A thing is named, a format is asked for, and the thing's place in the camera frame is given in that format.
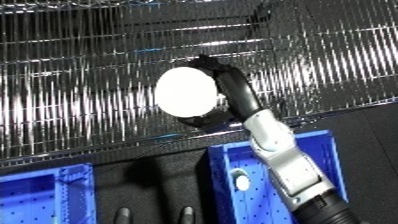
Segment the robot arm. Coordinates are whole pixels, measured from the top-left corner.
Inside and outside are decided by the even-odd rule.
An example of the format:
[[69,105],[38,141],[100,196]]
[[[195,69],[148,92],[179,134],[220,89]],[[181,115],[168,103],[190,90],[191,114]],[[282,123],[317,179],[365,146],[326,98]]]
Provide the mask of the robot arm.
[[231,113],[250,131],[254,152],[267,165],[273,185],[299,223],[361,223],[329,179],[297,147],[293,132],[261,106],[239,69],[204,55],[189,65],[211,71]]

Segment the blue container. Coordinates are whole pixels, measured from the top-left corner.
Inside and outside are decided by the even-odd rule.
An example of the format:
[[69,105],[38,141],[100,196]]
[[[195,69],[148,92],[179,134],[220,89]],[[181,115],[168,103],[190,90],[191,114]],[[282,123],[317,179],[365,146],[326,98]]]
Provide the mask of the blue container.
[[[332,134],[317,131],[296,135],[299,147],[310,155],[347,200],[343,176]],[[291,224],[294,218],[272,186],[266,167],[254,155],[249,142],[213,146],[209,150],[213,187],[221,224]],[[241,168],[250,188],[235,188],[231,170]]]
[[95,224],[91,165],[0,177],[0,224]]

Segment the blue pegboard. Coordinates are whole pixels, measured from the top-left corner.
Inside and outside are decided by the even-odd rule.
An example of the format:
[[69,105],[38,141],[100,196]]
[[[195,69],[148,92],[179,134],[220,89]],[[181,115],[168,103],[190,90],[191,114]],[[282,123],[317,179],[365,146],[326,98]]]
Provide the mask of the blue pegboard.
[[[335,184],[347,200],[344,181],[332,134],[317,131],[296,135],[299,147]],[[212,179],[221,224],[291,224],[294,219],[272,186],[268,171],[254,155],[249,142],[230,143],[209,149]],[[235,188],[230,173],[245,170],[251,181],[249,190]]]
[[0,177],[0,224],[95,224],[91,165]]

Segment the white egg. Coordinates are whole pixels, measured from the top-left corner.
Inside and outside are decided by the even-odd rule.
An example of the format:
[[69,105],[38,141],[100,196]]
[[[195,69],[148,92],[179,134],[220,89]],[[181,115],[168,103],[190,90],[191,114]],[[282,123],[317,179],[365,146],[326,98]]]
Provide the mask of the white egg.
[[204,72],[179,67],[160,77],[155,89],[155,100],[166,113],[176,117],[202,116],[217,104],[216,83]]

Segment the small white object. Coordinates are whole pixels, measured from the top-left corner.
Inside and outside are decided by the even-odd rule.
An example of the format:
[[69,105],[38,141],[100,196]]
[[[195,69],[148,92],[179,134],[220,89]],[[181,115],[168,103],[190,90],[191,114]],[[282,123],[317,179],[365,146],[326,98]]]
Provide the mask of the small white object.
[[235,186],[240,191],[247,191],[250,188],[250,180],[247,176],[239,176],[235,179]]
[[231,171],[236,189],[247,191],[250,188],[250,179],[243,169],[233,169]]
[[158,80],[155,100],[166,113],[176,117],[202,116],[217,105],[217,86],[204,72],[179,67]]

